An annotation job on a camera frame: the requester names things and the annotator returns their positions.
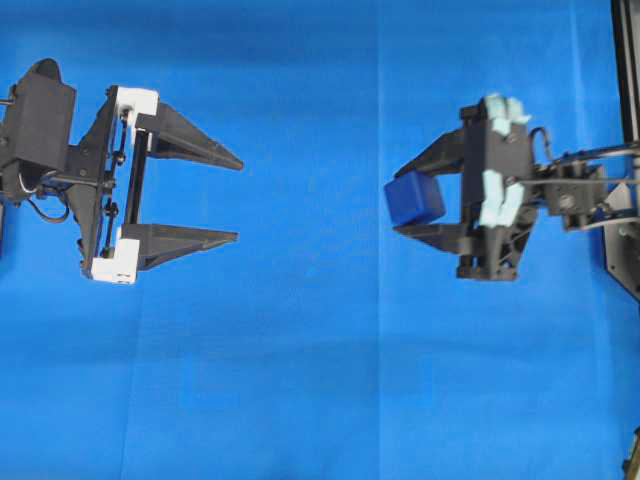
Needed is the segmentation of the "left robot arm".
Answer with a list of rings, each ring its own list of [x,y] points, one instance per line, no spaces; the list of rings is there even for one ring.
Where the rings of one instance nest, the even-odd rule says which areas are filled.
[[[70,141],[76,92],[34,72],[4,100],[1,197],[19,206],[48,197],[64,212],[46,216],[79,227],[80,268],[89,279],[133,284],[139,273],[236,240],[234,232],[140,219],[148,159],[174,159],[240,171],[243,162],[158,92],[109,87],[81,140]]]

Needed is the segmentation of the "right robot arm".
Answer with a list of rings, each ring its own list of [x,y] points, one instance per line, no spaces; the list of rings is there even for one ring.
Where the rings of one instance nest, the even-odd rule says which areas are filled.
[[[460,128],[438,137],[384,187],[394,230],[458,257],[458,277],[513,281],[544,208],[567,231],[638,220],[636,209],[614,207],[602,158],[637,153],[636,142],[568,153],[545,164],[535,159],[535,137],[521,101],[491,94],[460,110]]]

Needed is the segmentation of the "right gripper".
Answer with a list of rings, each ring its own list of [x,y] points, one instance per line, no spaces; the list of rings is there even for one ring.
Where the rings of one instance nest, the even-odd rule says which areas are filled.
[[[395,178],[410,172],[430,176],[462,173],[462,217],[458,224],[408,224],[393,230],[443,252],[461,256],[457,276],[514,280],[537,220],[528,130],[530,116],[514,97],[489,94],[461,110],[463,129],[438,137]]]

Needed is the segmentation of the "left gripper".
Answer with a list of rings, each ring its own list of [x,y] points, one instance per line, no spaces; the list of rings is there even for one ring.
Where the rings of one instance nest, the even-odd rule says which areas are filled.
[[[236,232],[163,224],[114,224],[116,169],[127,138],[152,158],[181,159],[241,171],[244,163],[180,112],[159,103],[155,90],[112,86],[88,132],[69,148],[66,199],[80,229],[81,272],[90,280],[130,285],[137,272],[211,250],[238,239]]]

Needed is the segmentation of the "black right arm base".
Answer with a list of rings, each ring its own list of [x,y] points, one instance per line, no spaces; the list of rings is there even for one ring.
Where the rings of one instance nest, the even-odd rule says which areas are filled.
[[[606,203],[614,216],[603,226],[607,272],[636,300],[639,300],[639,212],[631,189],[617,185]]]

